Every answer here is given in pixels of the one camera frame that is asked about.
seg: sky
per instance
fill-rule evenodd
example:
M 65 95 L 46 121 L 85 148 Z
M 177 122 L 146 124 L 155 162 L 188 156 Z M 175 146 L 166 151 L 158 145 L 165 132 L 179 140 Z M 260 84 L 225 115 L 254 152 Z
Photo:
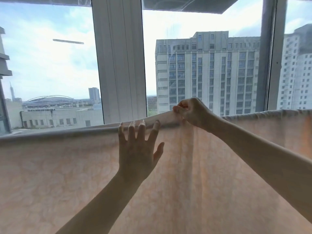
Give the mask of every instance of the sky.
M 312 1 L 288 1 L 285 33 L 312 23 Z M 222 15 L 143 10 L 147 95 L 156 94 L 157 39 L 192 37 L 197 31 L 229 31 L 229 37 L 260 36 L 262 0 L 238 0 Z M 13 76 L 2 79 L 6 98 L 23 101 L 47 95 L 89 98 L 99 88 L 98 62 L 91 7 L 0 2 L 0 26 Z M 83 45 L 52 41 L 65 39 Z

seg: forearm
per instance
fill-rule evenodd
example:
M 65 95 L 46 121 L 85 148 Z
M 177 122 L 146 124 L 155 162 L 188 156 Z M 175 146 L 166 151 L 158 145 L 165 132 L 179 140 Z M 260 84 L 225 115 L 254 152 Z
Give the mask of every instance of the forearm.
M 239 126 L 219 119 L 213 134 L 223 140 L 272 188 L 312 222 L 312 163 Z
M 137 191 L 116 174 L 107 186 L 57 234 L 106 234 Z

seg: glass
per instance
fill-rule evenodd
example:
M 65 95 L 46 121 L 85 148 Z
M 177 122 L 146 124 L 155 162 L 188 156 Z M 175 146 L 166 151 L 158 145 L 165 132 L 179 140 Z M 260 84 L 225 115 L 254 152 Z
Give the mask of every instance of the glass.
M 312 109 L 311 8 L 312 0 L 287 0 L 276 109 Z
M 211 14 L 168 11 L 169 7 L 166 5 L 155 5 L 155 8 L 167 8 L 162 11 L 145 10 L 142 0 L 146 94 L 157 95 L 157 100 L 161 98 L 162 104 L 157 102 L 157 113 L 169 111 L 171 106 L 170 89 L 159 89 L 158 84 L 165 82 L 164 84 L 169 85 L 169 72 L 179 73 L 178 67 L 170 69 L 170 61 L 167 57 L 175 54 L 184 54 L 185 88 L 183 90 L 186 97 L 192 97 L 195 93 L 199 96 L 196 88 L 192 87 L 194 84 L 189 83 L 191 79 L 194 79 L 193 82 L 196 82 L 196 79 L 197 82 L 209 82 L 208 87 L 205 85 L 201 87 L 202 102 L 208 107 L 211 106 L 209 95 L 213 94 L 215 105 L 211 108 L 215 114 L 220 115 L 218 102 L 220 102 L 220 97 L 224 97 L 224 84 L 221 88 L 221 84 L 218 83 L 215 85 L 215 90 L 209 91 L 209 87 L 213 85 L 210 78 L 215 78 L 217 83 L 221 80 L 224 81 L 226 74 L 227 78 L 233 78 L 232 81 L 227 81 L 228 85 L 231 84 L 231 87 L 227 88 L 226 94 L 227 97 L 230 97 L 229 104 L 231 106 L 226 113 L 229 115 L 236 113 L 236 95 L 239 86 L 236 78 L 238 78 L 239 66 L 244 67 L 243 71 L 240 71 L 240 76 L 245 76 L 248 72 L 251 74 L 250 77 L 254 78 L 258 74 L 262 2 L 263 0 L 238 0 L 232 6 L 226 7 L 223 14 Z M 197 0 L 194 0 L 192 4 L 202 7 L 202 3 L 199 5 Z M 186 47 L 184 50 L 171 48 L 170 51 L 168 49 L 159 51 L 158 46 L 160 45 L 184 45 Z M 240 80 L 240 86 L 239 89 L 244 92 L 246 81 Z M 251 112 L 255 112 L 256 90 L 256 86 L 254 86 Z
M 0 2 L 0 20 L 12 134 L 104 124 L 92 8 Z

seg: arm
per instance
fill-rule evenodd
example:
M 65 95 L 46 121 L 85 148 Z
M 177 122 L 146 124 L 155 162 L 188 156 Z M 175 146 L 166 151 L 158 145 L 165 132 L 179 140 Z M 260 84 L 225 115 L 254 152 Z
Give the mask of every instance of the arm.
M 312 223 L 312 162 L 213 114 L 199 99 L 174 107 L 189 123 L 223 140 Z
M 129 126 L 128 140 L 119 127 L 119 170 L 107 186 L 57 234 L 106 234 L 158 163 L 164 143 L 154 152 L 155 141 L 160 128 L 156 121 L 149 139 L 145 140 L 145 122 L 139 125 L 135 138 L 135 124 Z

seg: draped cloth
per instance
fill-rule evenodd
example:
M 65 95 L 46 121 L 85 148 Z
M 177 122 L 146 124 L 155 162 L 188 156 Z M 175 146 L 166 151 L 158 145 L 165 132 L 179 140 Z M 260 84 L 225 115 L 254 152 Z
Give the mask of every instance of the draped cloth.
M 224 119 L 311 159 L 311 112 Z M 110 233 L 312 233 L 312 224 L 219 138 L 172 111 L 147 118 L 147 128 L 156 119 L 156 147 L 164 141 L 164 153 Z M 0 233 L 55 233 L 118 166 L 116 124 L 1 138 Z

